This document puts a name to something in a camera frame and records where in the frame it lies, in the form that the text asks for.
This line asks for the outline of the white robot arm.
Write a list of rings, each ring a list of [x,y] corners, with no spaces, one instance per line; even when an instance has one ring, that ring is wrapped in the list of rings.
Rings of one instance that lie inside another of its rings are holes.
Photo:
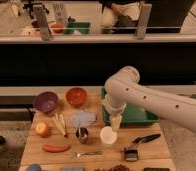
[[[125,66],[106,80],[102,104],[111,117],[131,103],[196,133],[196,99],[141,86],[139,79],[136,68]]]

